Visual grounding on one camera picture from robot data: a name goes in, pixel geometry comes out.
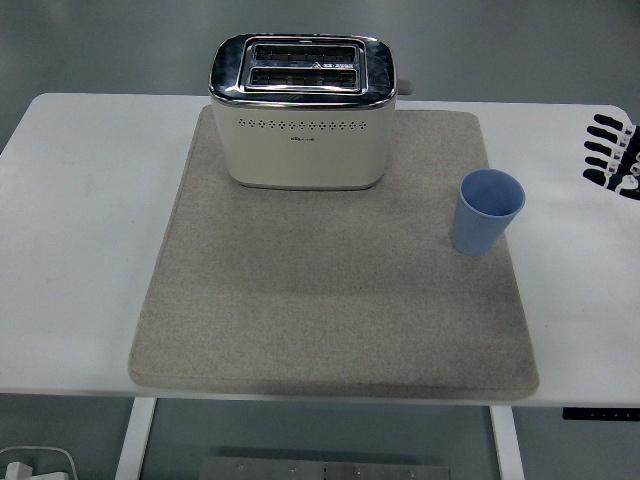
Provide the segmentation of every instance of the toaster vent hole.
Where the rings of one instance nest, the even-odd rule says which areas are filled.
[[[256,128],[260,127],[275,129],[279,128],[280,130],[284,130],[285,128],[289,128],[291,130],[364,130],[367,128],[366,122],[284,122],[275,120],[245,120],[244,118],[238,119],[238,125],[240,127],[250,127]]]

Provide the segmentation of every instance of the toaster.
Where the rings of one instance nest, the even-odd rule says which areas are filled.
[[[263,188],[374,185],[387,161],[396,83],[391,51],[374,38],[230,38],[209,81],[229,174]]]

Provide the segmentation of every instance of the blue cup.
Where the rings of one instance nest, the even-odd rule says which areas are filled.
[[[484,255],[524,207],[522,185],[500,170],[469,173],[458,190],[453,246],[465,255]]]

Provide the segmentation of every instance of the tabletop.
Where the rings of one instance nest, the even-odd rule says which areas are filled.
[[[219,397],[143,388],[127,373],[208,103],[97,94],[32,102],[0,156],[1,392]],[[582,177],[594,114],[625,123],[628,116],[605,105],[399,101],[397,108],[477,115],[490,165],[527,192],[507,242],[540,387],[515,404],[640,405],[640,204]]]

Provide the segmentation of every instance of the felt mat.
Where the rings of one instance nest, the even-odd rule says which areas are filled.
[[[488,165],[478,119],[394,115],[377,185],[278,191],[231,179],[203,109],[138,322],[134,382],[488,401],[536,390],[504,236],[483,257],[451,245],[458,183]]]

